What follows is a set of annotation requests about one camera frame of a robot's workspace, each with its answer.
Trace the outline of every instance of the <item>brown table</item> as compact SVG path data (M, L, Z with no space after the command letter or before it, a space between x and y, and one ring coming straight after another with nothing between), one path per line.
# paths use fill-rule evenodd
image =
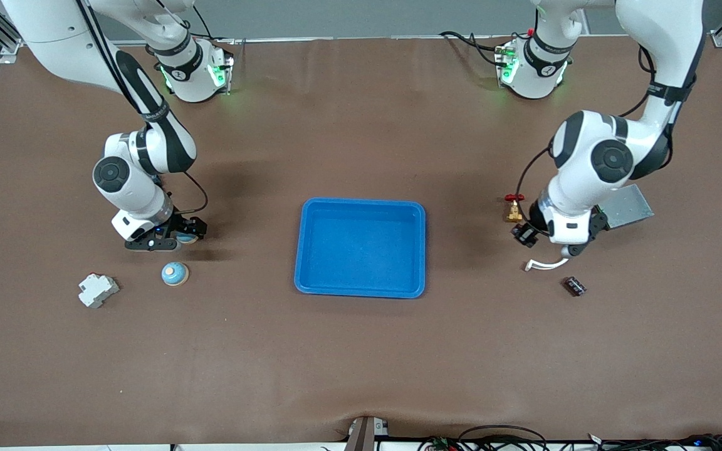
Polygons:
M127 103L25 49L0 68L0 445L335 440L361 415L393 435L722 433L722 51L704 52L673 163L640 182L656 216L527 274L558 248L514 242L501 198L567 115L639 99L631 40L582 39L536 101L441 40L234 50L232 95L168 96L211 197L208 239L178 254L126 251L92 184L104 139L140 126ZM525 192L553 171L543 159ZM165 179L180 208L200 203ZM422 203L425 294L298 293L299 214L317 196ZM173 259L191 268L179 288L160 280ZM76 297L89 272L122 286L95 311ZM568 275L590 291L570 297Z

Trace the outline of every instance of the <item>blue plastic tray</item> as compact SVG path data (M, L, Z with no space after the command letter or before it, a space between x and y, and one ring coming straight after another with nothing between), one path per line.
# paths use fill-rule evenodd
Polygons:
M310 199L295 285L310 294L418 297L425 290L425 209L403 200Z

